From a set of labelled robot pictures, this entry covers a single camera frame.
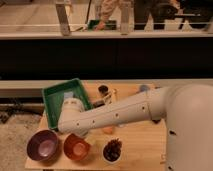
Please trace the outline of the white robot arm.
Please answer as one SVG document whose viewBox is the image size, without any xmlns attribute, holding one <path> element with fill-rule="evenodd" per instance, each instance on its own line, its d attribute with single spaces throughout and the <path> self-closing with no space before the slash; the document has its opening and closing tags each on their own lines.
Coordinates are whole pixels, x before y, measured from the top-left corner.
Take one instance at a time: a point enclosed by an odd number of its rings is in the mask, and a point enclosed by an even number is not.
<svg viewBox="0 0 213 171">
<path fill-rule="evenodd" d="M 188 84 L 137 93 L 115 103 L 80 112 L 65 107 L 60 132 L 163 118 L 166 121 L 166 171 L 213 171 L 213 86 Z"/>
</svg>

